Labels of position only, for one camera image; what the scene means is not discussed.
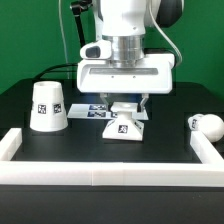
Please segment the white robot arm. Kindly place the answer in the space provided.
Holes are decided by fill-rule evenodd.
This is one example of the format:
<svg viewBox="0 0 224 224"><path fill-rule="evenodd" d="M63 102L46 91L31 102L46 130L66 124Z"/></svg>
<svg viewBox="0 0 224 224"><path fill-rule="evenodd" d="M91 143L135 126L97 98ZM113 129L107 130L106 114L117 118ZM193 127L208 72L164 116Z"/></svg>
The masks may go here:
<svg viewBox="0 0 224 224"><path fill-rule="evenodd" d="M80 50L77 87L86 93L140 94L172 90L172 69L182 63L178 48L171 52L146 49L148 27L161 31L181 17L184 0L93 0L96 40Z"/></svg>

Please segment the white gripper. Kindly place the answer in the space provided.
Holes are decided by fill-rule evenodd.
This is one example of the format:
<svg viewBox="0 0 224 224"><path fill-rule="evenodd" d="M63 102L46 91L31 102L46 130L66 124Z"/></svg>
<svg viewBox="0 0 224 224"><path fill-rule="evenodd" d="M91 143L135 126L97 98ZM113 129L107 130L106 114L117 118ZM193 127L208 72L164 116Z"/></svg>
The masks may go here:
<svg viewBox="0 0 224 224"><path fill-rule="evenodd" d="M172 68L175 57L171 53L146 54L134 67L116 68L108 60L82 60L78 64L77 87L81 92L100 93L109 106L107 93L142 94L143 112L149 94L169 93L172 90Z"/></svg>

